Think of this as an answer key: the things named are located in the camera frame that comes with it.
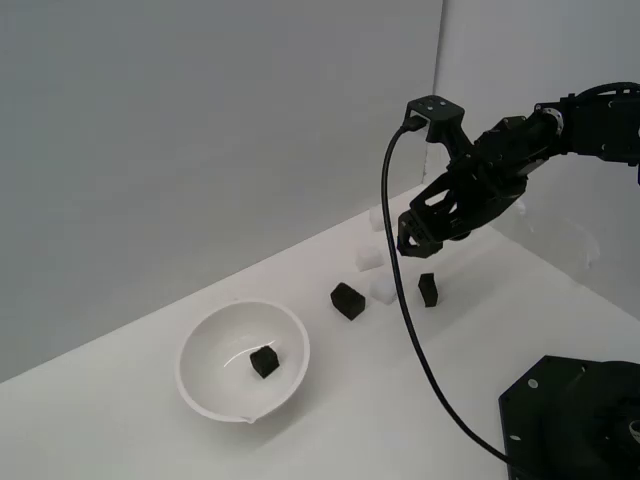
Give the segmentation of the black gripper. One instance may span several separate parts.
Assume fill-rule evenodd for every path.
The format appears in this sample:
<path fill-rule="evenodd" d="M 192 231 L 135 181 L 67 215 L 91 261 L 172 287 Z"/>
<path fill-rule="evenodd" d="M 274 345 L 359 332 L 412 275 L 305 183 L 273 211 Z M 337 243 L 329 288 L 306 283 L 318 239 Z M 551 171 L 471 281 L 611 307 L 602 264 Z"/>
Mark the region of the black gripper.
<path fill-rule="evenodd" d="M 498 218 L 522 195 L 528 175 L 549 160 L 560 143 L 557 111 L 502 119 L 399 216 L 399 253 L 430 257 L 446 242 L 462 241 Z"/>

